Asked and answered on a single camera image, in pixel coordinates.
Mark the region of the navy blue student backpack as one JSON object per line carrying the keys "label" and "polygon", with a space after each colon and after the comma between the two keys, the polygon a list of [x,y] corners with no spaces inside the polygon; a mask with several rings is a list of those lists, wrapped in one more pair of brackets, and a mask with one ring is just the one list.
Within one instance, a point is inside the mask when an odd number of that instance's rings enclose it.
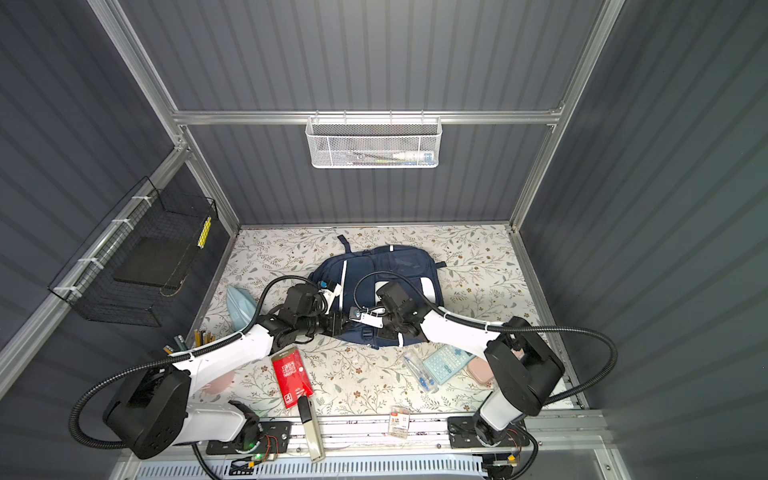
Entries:
{"label": "navy blue student backpack", "polygon": [[348,323],[344,332],[333,338],[374,349],[413,345],[379,343],[377,332],[383,327],[385,310],[377,290],[396,281],[414,300],[425,303],[428,299],[442,306],[438,270],[446,263],[434,260],[427,251],[414,246],[388,245],[354,252],[344,236],[338,239],[344,252],[324,261],[309,275],[310,280],[322,288],[341,289],[330,309],[342,311],[348,316]]}

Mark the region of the light blue cloth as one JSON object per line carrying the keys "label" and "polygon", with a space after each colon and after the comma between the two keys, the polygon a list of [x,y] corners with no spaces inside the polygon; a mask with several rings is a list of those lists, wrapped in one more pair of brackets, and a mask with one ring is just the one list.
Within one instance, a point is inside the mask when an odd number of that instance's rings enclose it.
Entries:
{"label": "light blue cloth", "polygon": [[247,290],[232,285],[226,289],[226,305],[235,331],[244,329],[251,322],[257,307],[256,301]]}

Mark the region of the light green calculator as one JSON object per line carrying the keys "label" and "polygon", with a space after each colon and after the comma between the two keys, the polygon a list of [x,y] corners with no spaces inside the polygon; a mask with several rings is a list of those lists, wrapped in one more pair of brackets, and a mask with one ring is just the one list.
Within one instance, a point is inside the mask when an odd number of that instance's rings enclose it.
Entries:
{"label": "light green calculator", "polygon": [[423,360],[426,371],[439,384],[443,385],[462,369],[475,356],[459,348],[444,345],[439,350]]}

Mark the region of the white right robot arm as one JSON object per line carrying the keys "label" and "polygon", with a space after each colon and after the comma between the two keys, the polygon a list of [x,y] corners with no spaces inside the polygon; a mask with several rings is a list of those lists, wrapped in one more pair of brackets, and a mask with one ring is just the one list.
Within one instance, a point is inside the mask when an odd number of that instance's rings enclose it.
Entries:
{"label": "white right robot arm", "polygon": [[[544,406],[577,395],[606,378],[618,362],[618,348],[593,329],[533,326],[521,317],[494,324],[457,315],[438,306],[407,277],[393,271],[374,271],[361,278],[383,277],[379,306],[385,310],[384,330],[405,339],[441,343],[484,359],[491,368],[495,389],[473,416],[474,431],[486,445],[495,445],[508,426],[538,415]],[[541,337],[543,333],[576,334],[607,346],[606,364],[590,379],[555,395],[565,365]]]}

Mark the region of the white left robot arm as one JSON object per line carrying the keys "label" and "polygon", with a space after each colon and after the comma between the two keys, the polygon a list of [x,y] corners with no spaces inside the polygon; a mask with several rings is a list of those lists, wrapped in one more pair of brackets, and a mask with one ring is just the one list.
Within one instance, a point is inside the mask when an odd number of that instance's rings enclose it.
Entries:
{"label": "white left robot arm", "polygon": [[[254,415],[240,405],[197,406],[192,397],[225,374],[267,358],[299,337],[334,335],[345,322],[341,313],[330,310],[343,294],[341,285],[298,275],[290,279],[294,284],[284,301],[270,310],[258,303],[242,329],[204,346],[127,368],[91,387],[69,414],[71,437],[93,449],[127,448],[140,459],[177,444],[236,439]],[[116,437],[97,439],[83,430],[80,417],[88,402],[112,384],[119,388],[102,420]]]}

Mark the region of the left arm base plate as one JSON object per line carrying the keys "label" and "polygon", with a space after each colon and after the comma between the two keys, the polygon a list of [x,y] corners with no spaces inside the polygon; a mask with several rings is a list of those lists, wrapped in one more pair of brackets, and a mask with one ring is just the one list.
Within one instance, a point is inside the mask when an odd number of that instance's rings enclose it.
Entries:
{"label": "left arm base plate", "polygon": [[214,455],[279,455],[287,452],[292,424],[288,421],[261,422],[247,425],[233,441],[209,441],[205,453]]}

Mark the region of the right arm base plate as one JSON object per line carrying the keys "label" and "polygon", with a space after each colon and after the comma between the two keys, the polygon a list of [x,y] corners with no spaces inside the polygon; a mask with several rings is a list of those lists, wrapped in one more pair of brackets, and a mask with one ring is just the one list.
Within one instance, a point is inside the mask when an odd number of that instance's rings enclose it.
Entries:
{"label": "right arm base plate", "polygon": [[523,433],[524,425],[510,423],[503,430],[494,430],[482,423],[479,417],[451,416],[447,418],[449,442],[453,449],[462,448],[510,448],[527,447],[531,441]]}

